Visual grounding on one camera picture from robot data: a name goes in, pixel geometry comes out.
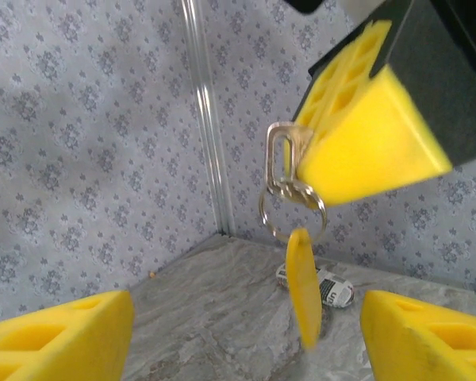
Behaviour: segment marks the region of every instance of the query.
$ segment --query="yellow foam block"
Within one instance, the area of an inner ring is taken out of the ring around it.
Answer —
[[[369,291],[363,339],[377,381],[476,381],[476,317]]]
[[[297,116],[314,134],[296,174],[327,206],[452,168],[390,67],[369,77],[390,26],[391,21],[376,21],[344,47],[319,74]]]
[[[305,349],[316,346],[321,332],[323,306],[309,232],[295,229],[286,251],[287,286]]]
[[[0,381],[118,381],[132,336],[127,291],[0,322]]]

